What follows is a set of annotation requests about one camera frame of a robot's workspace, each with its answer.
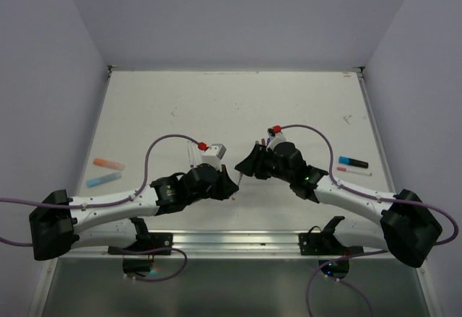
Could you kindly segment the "blue black highlighter marker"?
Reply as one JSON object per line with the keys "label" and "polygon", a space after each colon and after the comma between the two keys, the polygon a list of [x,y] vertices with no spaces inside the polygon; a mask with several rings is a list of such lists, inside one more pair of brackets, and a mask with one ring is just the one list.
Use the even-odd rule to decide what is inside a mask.
{"label": "blue black highlighter marker", "polygon": [[338,159],[339,164],[342,165],[350,165],[356,168],[363,168],[363,169],[368,169],[369,168],[369,163],[362,161],[362,160],[356,160],[354,158],[350,157],[345,157],[345,156],[339,156]]}

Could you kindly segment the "pink capped marker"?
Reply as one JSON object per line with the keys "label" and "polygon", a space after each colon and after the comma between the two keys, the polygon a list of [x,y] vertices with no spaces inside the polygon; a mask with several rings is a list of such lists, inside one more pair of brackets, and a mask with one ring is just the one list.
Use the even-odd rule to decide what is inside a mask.
{"label": "pink capped marker", "polygon": [[339,171],[339,172],[351,173],[351,174],[355,174],[355,175],[363,175],[363,176],[371,176],[372,175],[372,173],[370,171],[355,170],[355,169],[342,167],[342,166],[338,166],[336,168],[336,170]]}

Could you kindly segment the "orange highlighter marker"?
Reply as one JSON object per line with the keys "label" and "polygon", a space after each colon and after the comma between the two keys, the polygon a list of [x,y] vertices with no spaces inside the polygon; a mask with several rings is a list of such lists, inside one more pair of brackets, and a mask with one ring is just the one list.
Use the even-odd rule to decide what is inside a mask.
{"label": "orange highlighter marker", "polygon": [[114,162],[111,160],[105,160],[101,158],[95,158],[93,160],[93,164],[102,168],[107,168],[111,170],[123,171],[125,169],[125,165],[119,162]]}

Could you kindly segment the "red capped white pen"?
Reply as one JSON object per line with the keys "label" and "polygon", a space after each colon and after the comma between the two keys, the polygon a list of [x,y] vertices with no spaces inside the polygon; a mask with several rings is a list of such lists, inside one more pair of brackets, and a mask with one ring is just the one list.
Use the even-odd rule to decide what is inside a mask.
{"label": "red capped white pen", "polygon": [[201,158],[200,157],[200,152],[199,152],[199,149],[198,149],[196,144],[192,143],[191,145],[192,145],[191,151],[192,151],[193,165],[197,166],[200,163],[200,158]]}

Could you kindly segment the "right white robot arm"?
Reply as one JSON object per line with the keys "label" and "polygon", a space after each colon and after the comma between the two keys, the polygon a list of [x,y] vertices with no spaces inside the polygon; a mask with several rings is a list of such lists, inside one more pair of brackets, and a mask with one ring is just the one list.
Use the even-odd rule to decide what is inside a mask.
{"label": "right white robot arm", "polygon": [[390,201],[367,189],[354,193],[353,185],[332,181],[327,171],[307,164],[291,142],[279,143],[273,149],[255,144],[235,169],[260,180],[277,178],[287,182],[301,199],[358,215],[356,220],[335,216],[319,233],[307,236],[312,251],[322,256],[375,248],[419,268],[442,233],[439,222],[413,192],[391,194]]}

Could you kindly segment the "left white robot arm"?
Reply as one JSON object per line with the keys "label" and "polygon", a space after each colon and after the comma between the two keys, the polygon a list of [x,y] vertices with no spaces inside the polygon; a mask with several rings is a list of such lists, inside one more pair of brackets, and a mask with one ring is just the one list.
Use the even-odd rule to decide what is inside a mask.
{"label": "left white robot arm", "polygon": [[84,201],[68,197],[65,190],[54,191],[29,216],[34,259],[64,255],[80,240],[80,234],[92,227],[179,212],[202,199],[229,199],[238,190],[225,166],[218,170],[201,164],[187,173],[159,178],[115,206],[104,196]]}

